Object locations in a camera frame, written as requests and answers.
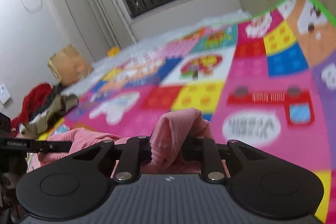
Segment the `pink ribbed knit garment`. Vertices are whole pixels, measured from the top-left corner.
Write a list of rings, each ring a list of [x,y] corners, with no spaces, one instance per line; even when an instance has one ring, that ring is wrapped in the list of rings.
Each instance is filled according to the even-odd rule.
[[[151,135],[151,160],[141,165],[141,171],[145,173],[199,173],[201,171],[199,162],[185,161],[182,157],[182,145],[189,135],[213,137],[210,122],[203,119],[200,110],[189,108],[163,114]],[[68,153],[36,154],[33,156],[28,171],[31,172],[104,140],[112,140],[115,144],[125,144],[128,139],[128,137],[122,138],[84,128],[52,135],[47,139],[48,141],[71,141],[70,151]]]

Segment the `red garment pile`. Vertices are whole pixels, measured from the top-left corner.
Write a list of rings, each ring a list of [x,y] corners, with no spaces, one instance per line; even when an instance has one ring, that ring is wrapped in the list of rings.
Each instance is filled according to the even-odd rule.
[[[49,83],[42,83],[34,87],[25,96],[22,102],[22,109],[18,116],[11,120],[11,132],[17,132],[20,124],[27,123],[30,116],[38,107],[45,103],[47,96],[52,92],[53,87]]]

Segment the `olive green dotted garment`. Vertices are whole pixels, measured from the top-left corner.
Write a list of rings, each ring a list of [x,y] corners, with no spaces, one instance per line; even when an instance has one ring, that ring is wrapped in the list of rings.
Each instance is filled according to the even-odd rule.
[[[68,96],[57,95],[42,114],[37,115],[33,121],[22,124],[22,137],[25,139],[38,139],[40,135],[54,127],[55,123],[75,108],[78,103],[79,98],[75,94]]]

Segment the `colourful cartoon play mat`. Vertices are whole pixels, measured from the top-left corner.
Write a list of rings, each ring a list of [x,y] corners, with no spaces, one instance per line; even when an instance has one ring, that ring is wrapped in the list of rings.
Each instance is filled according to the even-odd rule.
[[[335,223],[335,15],[282,0],[242,22],[208,26],[113,67],[42,139],[75,128],[150,135],[169,111],[196,108],[216,142],[238,139],[313,171],[316,216]]]

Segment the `brown cardboard box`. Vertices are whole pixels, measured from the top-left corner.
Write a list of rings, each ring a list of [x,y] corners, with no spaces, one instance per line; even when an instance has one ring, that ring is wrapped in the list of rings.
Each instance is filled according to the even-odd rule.
[[[48,67],[65,87],[77,83],[93,71],[92,65],[78,53],[72,44],[68,44],[53,54],[49,59]]]

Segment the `grey window curtain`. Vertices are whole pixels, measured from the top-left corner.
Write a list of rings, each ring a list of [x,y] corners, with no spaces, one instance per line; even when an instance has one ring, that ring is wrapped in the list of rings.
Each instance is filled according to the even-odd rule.
[[[102,42],[109,48],[132,46],[136,39],[116,0],[88,0],[93,24]]]

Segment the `white wall socket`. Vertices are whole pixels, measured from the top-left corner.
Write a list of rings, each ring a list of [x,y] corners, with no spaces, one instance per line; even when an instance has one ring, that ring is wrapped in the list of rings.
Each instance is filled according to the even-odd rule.
[[[11,99],[11,95],[4,84],[0,85],[0,102],[5,105]]]

